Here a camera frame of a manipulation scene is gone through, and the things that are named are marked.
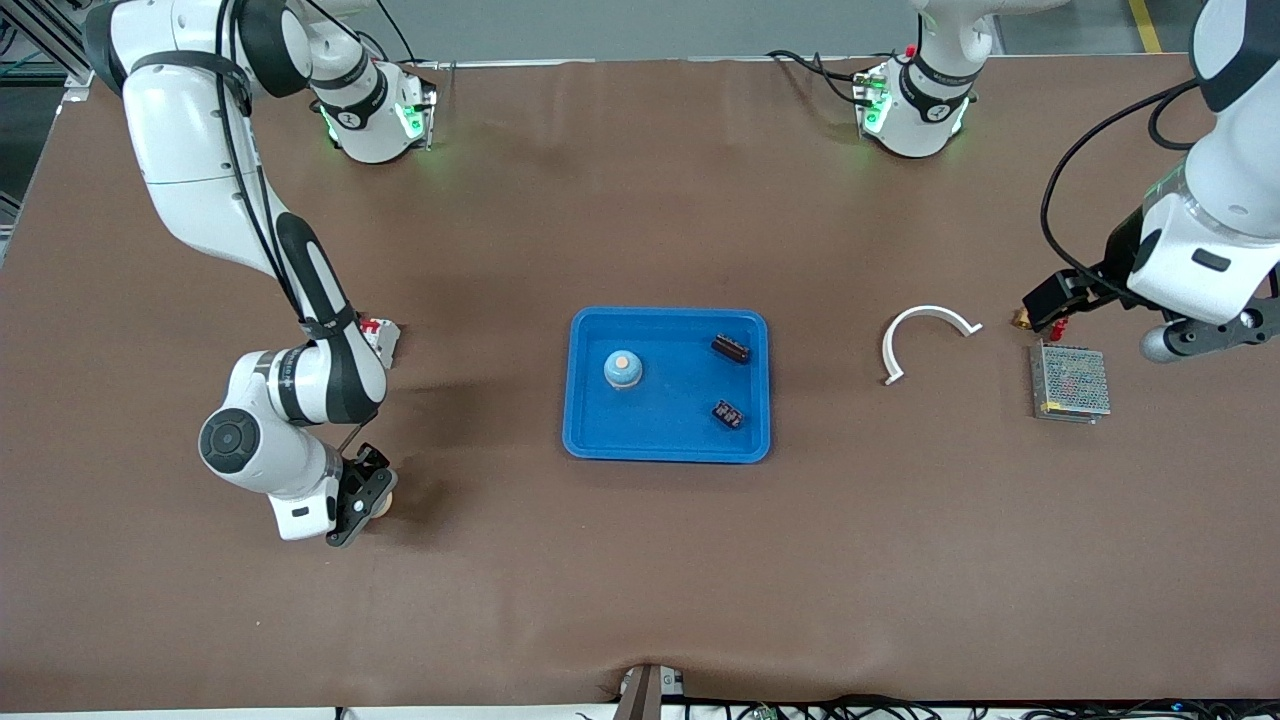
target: brown mat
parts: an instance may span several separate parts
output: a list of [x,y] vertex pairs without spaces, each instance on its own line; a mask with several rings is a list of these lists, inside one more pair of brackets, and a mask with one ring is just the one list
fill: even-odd
[[[301,336],[273,282],[166,234],[95,88],[0,272],[0,710],[591,701],[640,661],[707,696],[1280,694],[1280,347],[1161,368],[1155,314],[1080,316],[1116,414],[1078,427],[1032,419],[1007,324],[1060,266],[1036,218],[1059,155],[1188,76],[997,60],[925,161],[765,63],[442,73],[439,146],[385,167],[306,99],[261,102],[280,196],[408,331],[364,438],[401,487],[348,551],[280,542],[201,466],[234,360]],[[1170,135],[1204,129],[1178,105]],[[1062,241],[1096,260],[1175,159],[1138,120],[1100,138]],[[905,325],[886,388],[881,332],[923,302],[987,329]],[[568,323],[598,304],[762,313],[772,455],[571,459]]]

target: blue plastic tray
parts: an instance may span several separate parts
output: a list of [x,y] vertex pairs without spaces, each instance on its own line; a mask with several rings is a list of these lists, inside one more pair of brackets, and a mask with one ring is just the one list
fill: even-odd
[[[739,365],[712,350],[726,334],[750,348]],[[604,379],[614,350],[640,357],[630,389]],[[712,415],[726,400],[737,429]],[[769,452],[769,333],[750,310],[586,307],[573,318],[564,386],[564,448],[591,460],[758,462]]]

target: robotic arm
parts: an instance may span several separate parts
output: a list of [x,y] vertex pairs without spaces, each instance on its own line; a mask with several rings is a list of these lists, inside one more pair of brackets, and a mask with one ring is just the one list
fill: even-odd
[[1038,13],[1066,1],[910,0],[919,13],[916,51],[890,58],[855,86],[863,133],[906,158],[942,150],[960,131],[969,91],[991,55],[991,15]]
[[[342,13],[362,3],[329,5]],[[252,96],[310,86],[337,119],[330,133],[340,147],[379,163],[425,140],[434,92],[284,0],[128,0],[95,9],[86,37],[95,69],[123,97],[165,227],[201,252],[275,278],[308,337],[241,357],[200,432],[201,457],[223,479],[265,493],[282,538],[349,543],[388,502],[396,473],[369,446],[346,460],[302,428],[367,423],[387,380],[320,241],[262,173]]]
[[[1190,59],[1216,123],[1107,241],[1024,300],[1032,327],[1114,300],[1161,310],[1156,363],[1258,345],[1280,332],[1280,3],[1208,0]],[[1263,281],[1270,297],[1256,297]]]

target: red electrical part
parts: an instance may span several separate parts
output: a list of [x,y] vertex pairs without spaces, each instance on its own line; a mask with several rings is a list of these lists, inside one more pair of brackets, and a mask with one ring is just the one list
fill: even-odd
[[1066,332],[1066,318],[1059,319],[1053,323],[1053,328],[1048,331],[1048,341],[1057,342],[1062,340],[1062,333]]

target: metal grille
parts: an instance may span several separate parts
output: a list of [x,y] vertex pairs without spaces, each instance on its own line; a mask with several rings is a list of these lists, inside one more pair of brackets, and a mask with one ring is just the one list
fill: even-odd
[[1030,361],[1037,418],[1092,424],[1111,414],[1101,352],[1042,341]]
[[1111,413],[1107,395],[1107,372],[1102,354],[1082,347],[1046,345],[1044,388],[1046,398],[1074,413]]

